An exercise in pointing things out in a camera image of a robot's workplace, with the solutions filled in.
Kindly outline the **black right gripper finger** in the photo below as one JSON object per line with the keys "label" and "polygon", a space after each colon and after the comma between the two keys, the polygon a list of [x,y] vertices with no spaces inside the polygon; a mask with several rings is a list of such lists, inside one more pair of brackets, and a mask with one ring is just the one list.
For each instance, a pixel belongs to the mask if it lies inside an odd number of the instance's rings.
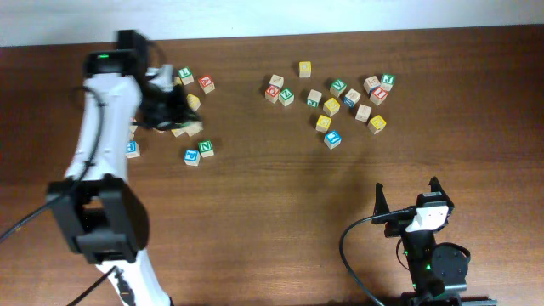
{"label": "black right gripper finger", "polygon": [[383,193],[383,185],[380,183],[376,183],[375,187],[375,205],[373,208],[373,220],[371,221],[372,224],[385,224],[388,221],[388,215],[390,214],[390,210],[388,207],[388,203],[386,200],[386,197]]}
{"label": "black right gripper finger", "polygon": [[437,177],[432,177],[428,185],[430,186],[430,191],[436,195],[443,195],[445,193]]}

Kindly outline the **yellow S wooden block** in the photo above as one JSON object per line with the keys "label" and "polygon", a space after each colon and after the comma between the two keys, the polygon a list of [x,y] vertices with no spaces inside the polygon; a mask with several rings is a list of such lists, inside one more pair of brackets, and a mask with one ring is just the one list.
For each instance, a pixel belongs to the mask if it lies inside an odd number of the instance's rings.
{"label": "yellow S wooden block", "polygon": [[196,95],[194,95],[192,93],[188,93],[187,96],[186,96],[186,99],[187,99],[189,107],[193,111],[197,111],[200,108],[201,101]]}

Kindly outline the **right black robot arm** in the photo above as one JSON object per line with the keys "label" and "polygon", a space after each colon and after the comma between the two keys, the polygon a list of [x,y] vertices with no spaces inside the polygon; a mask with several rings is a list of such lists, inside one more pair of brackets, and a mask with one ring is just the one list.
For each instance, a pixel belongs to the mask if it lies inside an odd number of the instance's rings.
{"label": "right black robot arm", "polygon": [[401,303],[410,306],[497,305],[496,300],[488,297],[461,297],[468,289],[466,277],[471,253],[463,246],[435,240],[435,234],[448,224],[455,206],[437,178],[432,177],[429,186],[430,191],[418,195],[415,205],[392,211],[383,185],[376,184],[372,222],[385,226],[385,237],[399,238],[414,288],[413,293],[401,295]]}

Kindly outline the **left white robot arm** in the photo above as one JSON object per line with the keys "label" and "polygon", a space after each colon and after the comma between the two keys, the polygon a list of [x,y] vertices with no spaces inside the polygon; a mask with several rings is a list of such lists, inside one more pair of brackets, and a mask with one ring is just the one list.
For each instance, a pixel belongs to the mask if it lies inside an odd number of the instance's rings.
{"label": "left white robot arm", "polygon": [[173,302],[146,251],[148,214],[128,185],[131,127],[168,131],[200,120],[174,84],[172,66],[149,67],[150,45],[135,30],[122,30],[114,49],[86,57],[76,152],[64,179],[47,192],[68,247],[105,274],[125,305]]}

